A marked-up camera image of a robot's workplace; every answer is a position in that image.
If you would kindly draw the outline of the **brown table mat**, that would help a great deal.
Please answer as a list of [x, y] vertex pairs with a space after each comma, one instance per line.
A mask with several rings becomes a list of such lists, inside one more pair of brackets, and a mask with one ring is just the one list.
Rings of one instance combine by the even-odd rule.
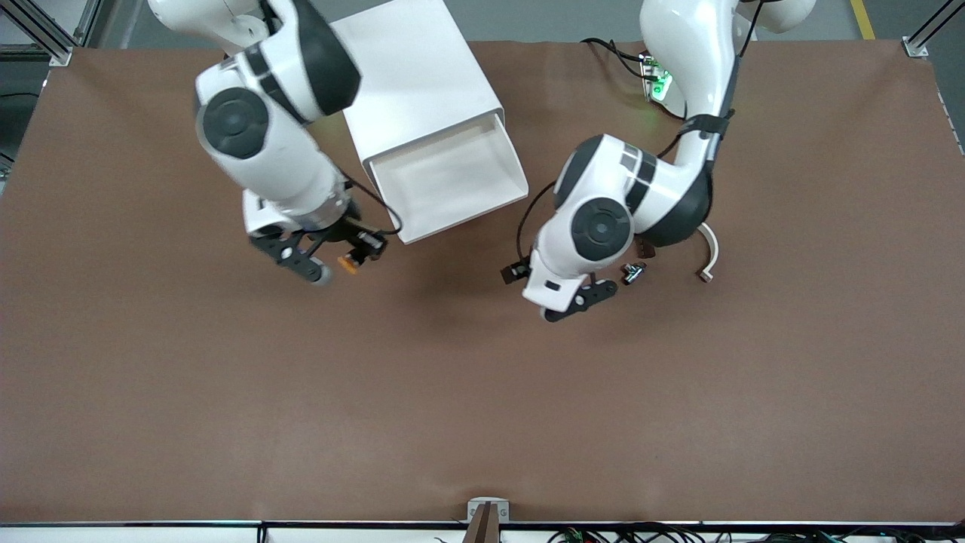
[[766, 41], [721, 242], [557, 324], [526, 204], [304, 282], [202, 151], [215, 51], [77, 51], [0, 198], [0, 522], [965, 519], [965, 157], [895, 41]]

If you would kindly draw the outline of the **white curved plastic bracket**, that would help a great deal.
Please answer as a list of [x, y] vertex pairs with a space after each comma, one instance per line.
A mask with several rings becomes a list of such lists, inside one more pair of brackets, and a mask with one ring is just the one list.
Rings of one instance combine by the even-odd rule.
[[703, 236], [709, 248], [709, 258], [707, 258], [702, 271], [699, 272], [699, 278], [704, 283], [710, 283], [714, 279], [713, 269], [719, 260], [720, 244], [713, 229], [706, 222], [701, 223], [697, 230]]

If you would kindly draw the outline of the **black table edge rail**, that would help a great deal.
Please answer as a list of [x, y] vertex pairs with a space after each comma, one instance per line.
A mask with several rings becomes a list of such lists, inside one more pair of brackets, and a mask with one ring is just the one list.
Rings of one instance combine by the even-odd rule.
[[[779, 528], [825, 528], [832, 532], [841, 529], [884, 528], [907, 530], [907, 532], [952, 532], [965, 529], [965, 520], [957, 522], [844, 522], [844, 521], [664, 521], [666, 526], [683, 526], [695, 532], [771, 532]], [[566, 526], [587, 528], [616, 528], [616, 526], [642, 526], [647, 521], [510, 521], [503, 523], [510, 529], [550, 529]], [[297, 528], [297, 529], [454, 529], [467, 528], [465, 520], [448, 521], [0, 521], [0, 528]]]

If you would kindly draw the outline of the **aluminium frame profile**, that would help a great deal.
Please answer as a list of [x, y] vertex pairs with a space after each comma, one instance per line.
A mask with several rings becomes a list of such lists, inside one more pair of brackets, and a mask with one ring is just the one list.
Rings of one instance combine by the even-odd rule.
[[965, 0], [944, 0], [943, 4], [911, 35], [902, 37], [902, 47], [909, 58], [927, 58], [927, 44], [959, 11], [965, 9]]
[[51, 58], [49, 65], [69, 65], [77, 41], [35, 0], [0, 0], [0, 9]]

